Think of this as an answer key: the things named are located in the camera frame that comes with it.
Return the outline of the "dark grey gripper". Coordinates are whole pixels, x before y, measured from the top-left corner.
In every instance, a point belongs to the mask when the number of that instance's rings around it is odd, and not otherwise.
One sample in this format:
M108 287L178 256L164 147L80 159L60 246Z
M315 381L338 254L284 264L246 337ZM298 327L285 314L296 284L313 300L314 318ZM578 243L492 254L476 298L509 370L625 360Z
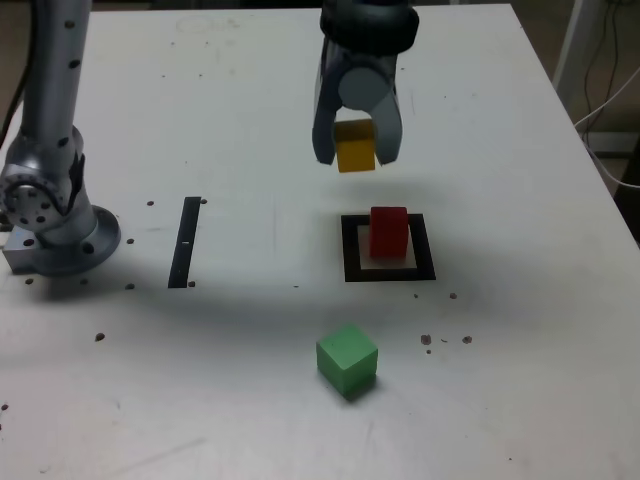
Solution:
M334 162L334 123L343 106L369 115L373 123L375 154L381 165L397 159L403 128L393 86L396 66L396 55L373 56L341 46L322 50L312 125L312 144L319 163L331 165Z

